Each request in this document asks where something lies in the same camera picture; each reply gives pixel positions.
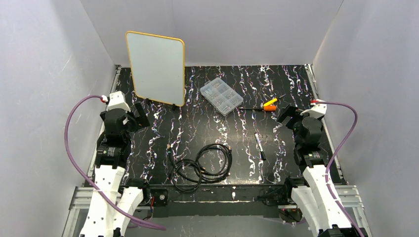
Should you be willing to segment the black white marker pen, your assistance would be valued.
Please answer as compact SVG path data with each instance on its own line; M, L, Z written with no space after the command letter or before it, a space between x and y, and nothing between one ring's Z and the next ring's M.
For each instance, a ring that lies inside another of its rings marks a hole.
M260 153L260 158L262 160L266 160L266 155L264 153L262 144L261 144L261 140L260 140L260 136L257 132L254 133L255 139L256 139L256 143L257 143L257 147L259 149L259 153Z

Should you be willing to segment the yellow framed whiteboard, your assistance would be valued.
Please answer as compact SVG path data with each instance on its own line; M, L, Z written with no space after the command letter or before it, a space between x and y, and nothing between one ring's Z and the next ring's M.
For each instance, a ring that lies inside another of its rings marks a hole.
M135 31L127 31L125 38L135 95L184 106L184 41Z

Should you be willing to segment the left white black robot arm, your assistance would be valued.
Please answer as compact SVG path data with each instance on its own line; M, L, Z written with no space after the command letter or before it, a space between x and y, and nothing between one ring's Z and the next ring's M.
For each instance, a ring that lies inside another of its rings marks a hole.
M118 210L133 215L144 200L144 182L133 186L120 186L131 152L130 133L141 125L126 102L111 102L109 109L100 114L104 131L96 145L94 163L94 189L80 232L82 237L122 237L131 221Z

